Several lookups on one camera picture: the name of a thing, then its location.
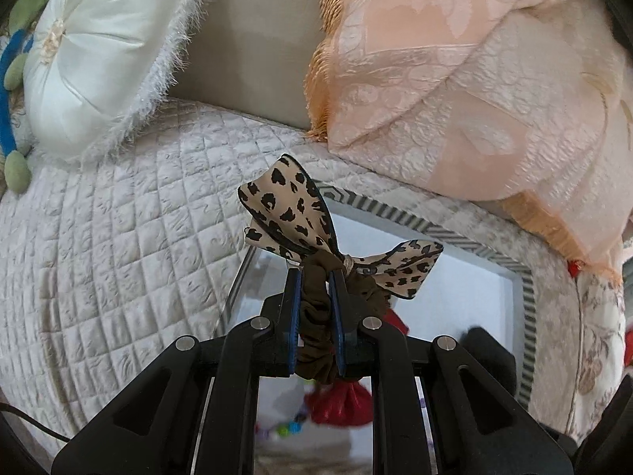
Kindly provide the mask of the red velvet bow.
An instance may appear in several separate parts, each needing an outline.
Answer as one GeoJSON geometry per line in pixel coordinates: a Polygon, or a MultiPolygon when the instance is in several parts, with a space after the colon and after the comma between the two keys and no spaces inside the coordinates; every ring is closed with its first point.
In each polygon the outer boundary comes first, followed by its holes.
{"type": "Polygon", "coordinates": [[[361,427],[373,419],[372,396],[357,380],[341,378],[337,363],[337,321],[335,312],[303,302],[299,312],[298,348],[295,373],[315,382],[315,389],[303,399],[311,422],[339,428],[361,427]]]}

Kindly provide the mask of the leopard bow brown scrunchie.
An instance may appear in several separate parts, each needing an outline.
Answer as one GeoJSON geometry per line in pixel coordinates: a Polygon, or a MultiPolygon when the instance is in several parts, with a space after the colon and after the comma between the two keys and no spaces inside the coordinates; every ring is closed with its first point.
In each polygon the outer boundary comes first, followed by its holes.
{"type": "Polygon", "coordinates": [[[240,186],[237,195],[251,216],[246,242],[303,269],[298,324],[303,346],[296,373],[320,384],[332,384],[339,376],[334,310],[325,288],[328,275],[340,270],[348,292],[366,301],[372,315],[401,327],[390,300],[414,298],[443,252],[440,243],[413,239],[368,257],[341,253],[323,196],[289,154],[240,186]]]}

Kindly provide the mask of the striped white tray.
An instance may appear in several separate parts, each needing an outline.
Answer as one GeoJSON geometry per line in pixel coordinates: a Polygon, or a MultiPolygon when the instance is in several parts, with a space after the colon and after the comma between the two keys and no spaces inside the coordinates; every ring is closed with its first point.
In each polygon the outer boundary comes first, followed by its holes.
{"type": "MultiPolygon", "coordinates": [[[[338,245],[352,256],[381,254],[407,239],[434,240],[443,252],[411,300],[397,299],[396,314],[412,337],[456,340],[471,327],[487,330],[516,360],[516,398],[530,402],[535,342],[525,327],[535,321],[532,274],[529,268],[493,249],[453,232],[445,225],[381,204],[374,199],[318,186],[332,214],[338,245]]],[[[255,444],[274,452],[320,461],[369,462],[371,426],[336,428],[312,422],[297,425],[303,396],[311,383],[297,378],[264,378],[260,383],[255,444]]]]}

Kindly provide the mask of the black velvet pouch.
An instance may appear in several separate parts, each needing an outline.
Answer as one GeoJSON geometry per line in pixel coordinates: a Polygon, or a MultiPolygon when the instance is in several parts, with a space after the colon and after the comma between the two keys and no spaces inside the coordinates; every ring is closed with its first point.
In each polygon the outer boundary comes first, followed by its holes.
{"type": "MultiPolygon", "coordinates": [[[[514,355],[482,327],[471,327],[459,339],[464,348],[511,396],[517,387],[516,360],[514,355]]],[[[473,376],[471,370],[460,372],[460,378],[473,399],[477,410],[491,409],[495,405],[493,395],[473,376]]]]}

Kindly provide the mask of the beige quilted bedspread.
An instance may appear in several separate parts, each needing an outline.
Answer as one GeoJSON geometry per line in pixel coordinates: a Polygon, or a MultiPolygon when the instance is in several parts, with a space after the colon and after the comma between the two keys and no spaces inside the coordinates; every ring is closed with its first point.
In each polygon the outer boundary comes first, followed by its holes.
{"type": "Polygon", "coordinates": [[[33,159],[23,195],[1,200],[1,395],[54,430],[18,424],[50,466],[80,431],[184,333],[217,336],[247,255],[238,188],[283,153],[330,206],[475,260],[509,258],[523,276],[519,399],[583,440],[624,376],[624,292],[572,278],[541,239],[485,209],[378,175],[303,133],[201,103],[167,102],[112,162],[33,159]]]}

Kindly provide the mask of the beige upholstered headboard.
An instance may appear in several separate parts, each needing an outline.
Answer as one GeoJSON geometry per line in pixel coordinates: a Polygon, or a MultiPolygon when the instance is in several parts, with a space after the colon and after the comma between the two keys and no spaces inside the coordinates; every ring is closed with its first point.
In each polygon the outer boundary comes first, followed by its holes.
{"type": "Polygon", "coordinates": [[[205,0],[175,98],[308,129],[303,80],[323,38],[320,0],[205,0]]]}

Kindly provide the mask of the peach fringed blanket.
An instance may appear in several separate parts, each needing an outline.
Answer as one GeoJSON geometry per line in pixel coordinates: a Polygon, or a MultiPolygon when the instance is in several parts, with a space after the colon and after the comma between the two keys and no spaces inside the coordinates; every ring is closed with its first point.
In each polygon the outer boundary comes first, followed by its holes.
{"type": "Polygon", "coordinates": [[[608,0],[320,0],[311,134],[374,172],[490,201],[619,278],[632,53],[608,0]]]}

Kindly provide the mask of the round white pillow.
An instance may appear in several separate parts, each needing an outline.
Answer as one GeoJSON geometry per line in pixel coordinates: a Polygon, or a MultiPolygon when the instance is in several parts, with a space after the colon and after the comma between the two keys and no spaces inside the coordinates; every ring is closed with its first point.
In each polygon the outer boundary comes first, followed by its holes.
{"type": "Polygon", "coordinates": [[[175,81],[202,0],[48,0],[26,60],[36,148],[101,161],[155,113],[175,81]]]}

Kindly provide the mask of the green blue plush toy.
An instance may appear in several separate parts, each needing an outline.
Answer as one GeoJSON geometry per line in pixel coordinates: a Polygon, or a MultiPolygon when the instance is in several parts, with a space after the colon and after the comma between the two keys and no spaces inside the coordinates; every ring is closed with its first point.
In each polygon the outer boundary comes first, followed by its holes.
{"type": "Polygon", "coordinates": [[[9,10],[9,42],[1,53],[1,175],[6,189],[24,194],[31,183],[26,155],[18,148],[12,121],[11,97],[23,84],[31,31],[49,0],[16,0],[9,10]]]}

